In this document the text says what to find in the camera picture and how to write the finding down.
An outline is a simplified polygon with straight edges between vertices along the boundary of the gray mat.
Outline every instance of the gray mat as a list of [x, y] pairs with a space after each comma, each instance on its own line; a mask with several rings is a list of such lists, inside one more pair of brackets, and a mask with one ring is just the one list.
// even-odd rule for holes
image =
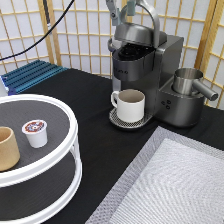
[[0, 222], [24, 218], [50, 206], [68, 189], [75, 169], [74, 158], [68, 153], [37, 177], [0, 188]]
[[[32, 148], [22, 133], [22, 126], [35, 119], [47, 122], [48, 143], [38, 149]], [[0, 104], [0, 126], [10, 127], [15, 132], [21, 158], [11, 169], [13, 170], [27, 166], [51, 153], [67, 136], [70, 122], [59, 107], [50, 103], [26, 100]]]
[[87, 220], [87, 224], [109, 223], [110, 218], [165, 138], [224, 160], [224, 153], [222, 151], [158, 127], [139, 154], [116, 182], [114, 187], [107, 194], [105, 199], [98, 206], [96, 211]]
[[165, 139], [110, 224], [223, 223], [224, 161]]

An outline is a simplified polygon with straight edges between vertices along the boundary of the black table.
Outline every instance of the black table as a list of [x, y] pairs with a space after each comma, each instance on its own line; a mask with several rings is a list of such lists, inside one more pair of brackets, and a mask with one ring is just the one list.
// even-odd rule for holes
[[136, 132], [109, 121], [112, 82], [75, 69], [60, 73], [24, 93], [52, 96], [68, 104], [79, 124], [83, 178], [71, 202], [47, 224], [85, 223], [158, 126], [224, 149], [224, 111], [204, 106], [200, 122], [179, 129], [153, 120]]

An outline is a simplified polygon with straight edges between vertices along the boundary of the metal base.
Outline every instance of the metal base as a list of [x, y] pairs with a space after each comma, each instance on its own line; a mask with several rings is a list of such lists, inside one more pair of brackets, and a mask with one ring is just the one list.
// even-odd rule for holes
[[151, 120], [151, 118], [152, 118], [151, 114], [145, 113], [144, 117], [140, 121], [137, 121], [134, 123], [128, 123], [128, 122], [124, 122], [124, 121], [120, 120], [117, 117], [117, 109], [116, 108], [111, 110], [110, 114], [109, 114], [109, 119], [110, 119], [111, 123], [113, 125], [115, 125], [116, 127], [124, 129], [126, 131], [134, 131], [136, 129], [143, 127]]

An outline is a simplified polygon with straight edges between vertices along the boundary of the black cable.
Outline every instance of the black cable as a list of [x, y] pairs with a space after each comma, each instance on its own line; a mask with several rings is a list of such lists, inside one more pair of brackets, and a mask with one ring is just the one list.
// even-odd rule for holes
[[68, 12], [68, 10], [70, 9], [70, 7], [72, 6], [72, 4], [74, 3], [75, 0], [72, 0], [68, 7], [66, 8], [66, 10], [64, 11], [64, 13], [61, 15], [61, 17], [59, 18], [59, 20], [51, 27], [51, 29], [40, 39], [38, 40], [35, 44], [33, 44], [32, 46], [30, 46], [29, 48], [27, 48], [26, 50], [18, 53], [18, 54], [14, 54], [14, 55], [11, 55], [11, 56], [8, 56], [8, 57], [5, 57], [5, 58], [1, 58], [0, 61], [3, 61], [3, 60], [6, 60], [6, 59], [9, 59], [9, 58], [13, 58], [13, 57], [16, 57], [16, 56], [19, 56], [21, 54], [24, 54], [26, 53], [27, 51], [29, 51], [30, 49], [32, 49], [33, 47], [35, 47], [37, 44], [39, 44], [42, 40], [44, 40], [51, 32], [52, 30], [58, 25], [58, 23], [61, 22], [61, 20], [64, 18], [65, 14]]

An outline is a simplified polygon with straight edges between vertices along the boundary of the stainless steel pitcher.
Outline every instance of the stainless steel pitcher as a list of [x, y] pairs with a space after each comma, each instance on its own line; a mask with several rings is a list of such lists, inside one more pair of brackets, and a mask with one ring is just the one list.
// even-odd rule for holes
[[195, 68], [180, 68], [174, 74], [173, 89], [177, 93], [192, 96], [201, 93], [211, 101], [218, 98], [218, 93], [204, 85], [203, 73]]

